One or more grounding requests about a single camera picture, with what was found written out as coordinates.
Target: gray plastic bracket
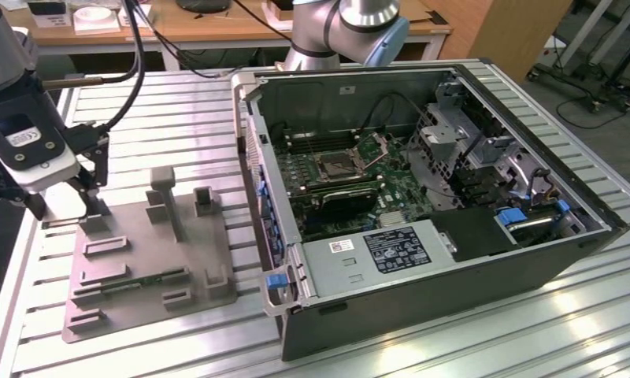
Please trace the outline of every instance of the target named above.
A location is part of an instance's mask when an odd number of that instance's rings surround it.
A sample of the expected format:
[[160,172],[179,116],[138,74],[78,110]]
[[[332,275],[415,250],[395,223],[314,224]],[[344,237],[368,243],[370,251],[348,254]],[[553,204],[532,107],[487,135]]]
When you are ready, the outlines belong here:
[[207,290],[211,298],[220,298],[230,294],[235,288],[231,286],[230,277],[227,276],[227,267],[222,266],[222,276],[211,277],[208,270],[207,274]]
[[[171,168],[152,170],[147,197],[114,206],[110,216],[78,229],[67,343],[238,300],[222,197],[210,187],[175,196],[175,178]],[[183,238],[174,241],[178,225]],[[87,315],[95,309],[103,319]]]
[[84,291],[82,294],[74,293],[71,300],[78,306],[88,306],[92,303],[99,303],[106,299],[102,290]]
[[147,191],[147,202],[150,202],[151,206],[158,206],[164,204],[164,198],[162,197],[162,193],[158,191]]
[[191,288],[187,287],[180,290],[168,291],[162,295],[164,307],[171,311],[194,303],[194,294]]
[[191,281],[190,268],[186,266],[182,268],[168,269],[162,273],[162,281],[167,285],[184,284]]
[[83,253],[87,257],[91,257],[96,256],[98,254],[127,250],[130,246],[131,244],[128,242],[128,238],[126,236],[119,236],[116,238],[86,243],[83,247]]
[[87,235],[111,231],[110,226],[103,219],[103,215],[91,215],[87,219],[83,219],[80,221],[80,227]]
[[131,275],[131,269],[127,264],[120,264],[110,268],[104,268],[95,272],[82,271],[80,285],[88,286],[102,284],[120,278],[127,278]]
[[215,211],[214,207],[214,196],[211,187],[199,187],[194,190],[194,198],[196,198],[196,216],[203,217],[212,214]]
[[67,327],[75,333],[86,332],[104,325],[106,321],[104,312],[100,309],[91,309],[72,317],[71,324]]

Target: aluminum extrusion table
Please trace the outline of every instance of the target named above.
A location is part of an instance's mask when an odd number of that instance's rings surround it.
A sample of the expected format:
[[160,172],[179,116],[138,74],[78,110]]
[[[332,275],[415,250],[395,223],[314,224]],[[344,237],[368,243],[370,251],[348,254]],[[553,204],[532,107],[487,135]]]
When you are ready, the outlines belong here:
[[[496,67],[462,62],[630,224],[621,176]],[[64,91],[67,124],[110,118],[131,85]],[[159,165],[176,166],[176,191],[214,186],[226,207],[238,303],[66,344],[75,225],[42,230],[27,214],[0,295],[0,376],[630,376],[630,232],[540,290],[283,362],[276,322],[262,309],[232,121],[228,80],[152,73],[112,133],[104,196],[112,204],[142,195],[148,169]]]

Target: cable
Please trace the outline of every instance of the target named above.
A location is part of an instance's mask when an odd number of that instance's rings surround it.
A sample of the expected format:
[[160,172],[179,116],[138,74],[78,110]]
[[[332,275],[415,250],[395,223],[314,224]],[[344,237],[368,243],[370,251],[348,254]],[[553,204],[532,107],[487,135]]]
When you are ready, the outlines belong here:
[[460,199],[460,196],[459,196],[459,195],[448,195],[448,194],[446,194],[446,193],[442,192],[442,191],[436,191],[435,189],[432,189],[432,188],[428,187],[427,185],[424,185],[424,187],[428,189],[428,191],[434,191],[438,195],[443,195],[444,197]]
[[463,163],[467,157],[470,156],[470,154],[472,154],[472,151],[475,150],[476,146],[481,143],[481,139],[484,139],[484,137],[485,137],[485,133],[481,130],[481,132],[475,138],[475,141],[472,142],[472,144],[470,144],[470,147],[467,147],[467,150],[464,151],[463,156],[460,156],[459,158],[460,163]]
[[140,36],[140,29],[138,28],[138,20],[136,20],[136,9],[139,9],[140,10],[139,12],[142,12],[142,7],[140,7],[140,4],[138,4],[136,6],[135,0],[123,0],[123,2],[124,2],[124,7],[127,8],[127,15],[128,15],[128,20],[131,22],[134,38],[136,39],[138,78],[136,78],[136,83],[134,84],[132,92],[128,95],[127,101],[124,102],[124,105],[119,109],[118,114],[106,124],[99,126],[99,131],[103,134],[108,133],[112,130],[112,128],[118,126],[119,121],[127,115],[128,110],[134,106],[134,102],[136,102],[138,94],[140,93],[140,89],[146,81],[146,71],[147,71],[146,48],[143,46],[143,39]]
[[[383,100],[386,100],[387,98],[391,98],[392,96],[396,96],[396,97],[402,98],[411,105],[411,107],[415,109],[416,113],[424,119],[430,119],[428,114],[423,111],[419,104],[416,104],[416,102],[404,93],[402,93],[399,91],[390,91],[390,92],[384,93],[382,96],[379,96],[379,98],[375,101],[375,104],[371,106],[370,114],[367,115],[366,121],[362,124],[360,129],[358,130],[359,133],[362,133],[370,127],[375,112],[379,109],[380,103],[383,102]],[[387,120],[390,119],[390,117],[392,117],[394,112],[395,112],[395,101],[394,101],[394,105],[392,105],[392,108],[391,108],[390,116],[386,118]]]
[[553,50],[556,51],[556,58],[559,59],[557,63],[560,64],[560,72],[565,73],[564,61],[560,59],[559,38],[556,37],[556,33],[553,33]]
[[286,34],[283,33],[280,30],[278,30],[276,28],[274,28],[268,22],[266,22],[252,11],[251,9],[246,6],[246,4],[242,3],[242,0],[234,0],[234,2],[251,14],[252,18],[255,18],[255,20],[258,20],[260,22],[260,24],[263,24],[264,26],[267,26],[280,37],[283,37],[284,39],[287,39],[288,41],[292,42],[292,38]]
[[370,114],[367,115],[367,118],[366,118],[366,121],[363,122],[362,124],[362,127],[360,129],[358,130],[358,133],[362,134],[364,132],[364,130],[370,127],[370,124],[371,124],[371,120],[374,118],[374,115],[376,113],[376,110],[380,108],[380,104],[383,103],[383,101],[390,98],[390,100],[392,100],[392,106],[390,108],[390,114],[388,114],[388,117],[386,118],[386,122],[388,121],[388,119],[392,117],[392,113],[395,112],[395,100],[392,99],[391,97],[391,94],[384,94],[382,95],[376,101],[375,101],[375,104],[371,106],[371,110],[370,110]]
[[183,65],[183,67],[186,67],[186,69],[188,69],[195,75],[198,75],[198,76],[200,76],[206,79],[220,79],[222,77],[230,76],[232,73],[235,73],[236,71],[239,71],[240,69],[243,69],[246,67],[246,66],[242,65],[239,67],[235,67],[230,71],[220,72],[220,73],[214,74],[214,75],[207,75],[204,73],[198,72],[196,69],[191,66],[190,62],[184,61],[180,58],[180,56],[178,55],[178,52],[184,53],[186,51],[182,50],[180,47],[178,47],[178,45],[158,31],[158,29],[155,27],[155,24],[152,23],[152,21],[147,17],[146,12],[143,11],[142,7],[139,7],[139,6],[136,7],[136,12],[138,12],[138,15],[142,17],[142,19],[146,21],[146,23],[150,25],[152,33],[155,34],[155,36],[160,40],[162,44],[167,48],[168,53],[174,56],[174,58]]
[[568,101],[563,102],[561,104],[559,104],[559,106],[556,106],[556,113],[559,114],[559,116],[564,119],[565,122],[568,122],[576,128],[581,128],[584,130],[595,130],[596,128],[601,128],[603,126],[607,126],[608,124],[611,124],[612,122],[615,122],[616,120],[624,118],[628,115],[628,113],[624,113],[620,116],[613,117],[611,120],[607,120],[605,122],[603,122],[601,124],[597,124],[595,126],[583,126],[581,124],[576,124],[560,113],[560,109],[565,105],[568,105],[571,102],[581,101],[587,98],[588,98],[588,96],[584,96],[584,97],[580,97],[580,98],[573,98],[572,100],[568,100]]
[[[625,17],[628,11],[630,10],[630,4],[628,4],[627,6],[627,9],[623,11],[621,13],[621,18]],[[612,32],[612,30],[619,26],[619,24],[615,24],[612,25],[612,27],[604,32],[604,34],[600,36],[599,38],[599,41],[596,42],[596,45],[593,46],[593,49],[591,49],[591,51],[588,52],[588,55],[587,55],[587,61],[591,61],[591,57],[593,56],[593,53],[596,52],[596,50],[600,48],[600,44],[603,43],[605,37],[609,35],[609,33]]]

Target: wooden desk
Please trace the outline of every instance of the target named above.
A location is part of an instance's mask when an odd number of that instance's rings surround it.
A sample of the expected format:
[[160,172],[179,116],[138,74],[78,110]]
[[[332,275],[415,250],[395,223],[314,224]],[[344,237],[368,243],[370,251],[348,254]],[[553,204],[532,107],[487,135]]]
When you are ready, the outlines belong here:
[[[264,17],[262,0],[243,0],[252,11]],[[215,50],[231,48],[258,48],[290,46],[271,29],[260,24],[239,7],[232,6],[228,13],[218,13],[196,18],[196,14],[182,9],[175,0],[152,0],[156,13],[156,29],[183,50]],[[35,25],[28,9],[4,11],[12,26],[31,30],[42,55],[102,54],[134,51],[130,28],[102,35],[75,35],[70,28],[44,28]],[[435,60],[442,51],[451,26],[432,21],[411,24],[408,43],[424,43],[424,60]],[[180,70],[180,63],[171,56],[154,34],[142,28],[146,50],[160,51],[168,71]]]
[[488,57],[517,82],[537,61],[572,0],[424,0],[454,26],[440,59]]

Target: blue latch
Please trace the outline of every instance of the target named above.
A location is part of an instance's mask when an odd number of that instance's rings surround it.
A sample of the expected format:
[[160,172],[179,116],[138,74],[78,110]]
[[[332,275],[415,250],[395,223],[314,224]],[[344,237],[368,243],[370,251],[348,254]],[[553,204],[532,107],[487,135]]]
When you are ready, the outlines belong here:
[[565,202],[564,199],[559,200],[559,203],[556,204],[559,207],[560,213],[565,214],[569,211],[569,204]]
[[290,280],[287,279],[287,274],[272,274],[266,278],[266,285],[270,290],[282,289],[290,285]]
[[509,226],[513,223],[527,221],[528,217],[521,209],[513,208],[500,211],[499,219],[504,226]]

